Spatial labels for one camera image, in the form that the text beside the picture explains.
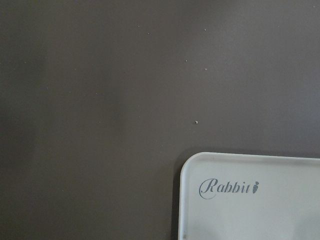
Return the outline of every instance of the carrot icon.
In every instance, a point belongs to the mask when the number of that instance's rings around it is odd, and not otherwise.
[[[256,191],[258,190],[258,185],[259,185],[259,182],[256,181],[255,185],[253,186],[253,193],[256,193]]]

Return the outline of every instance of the smooth white surface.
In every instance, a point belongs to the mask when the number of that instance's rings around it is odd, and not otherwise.
[[[228,182],[244,193],[217,192]],[[318,240],[319,200],[320,159],[201,152],[181,171],[178,239]]]

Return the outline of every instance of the white rectangular object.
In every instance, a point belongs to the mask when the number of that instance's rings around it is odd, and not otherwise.
[[[180,176],[179,240],[319,240],[320,159],[201,152]]]

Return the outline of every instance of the printed logo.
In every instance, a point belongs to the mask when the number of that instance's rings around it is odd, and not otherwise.
[[[199,195],[203,199],[213,199],[217,193],[241,193],[241,194],[248,194],[251,192],[251,185],[246,184],[238,184],[236,181],[234,184],[228,181],[226,184],[218,184],[219,181],[216,178],[209,178],[203,181],[199,187]],[[255,185],[252,188],[252,193],[255,194],[258,190],[259,182],[256,181]]]

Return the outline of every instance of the dark table surface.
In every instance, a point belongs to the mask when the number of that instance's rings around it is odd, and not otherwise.
[[[320,157],[319,29],[314,0],[2,1],[0,238],[176,239],[193,154]]]

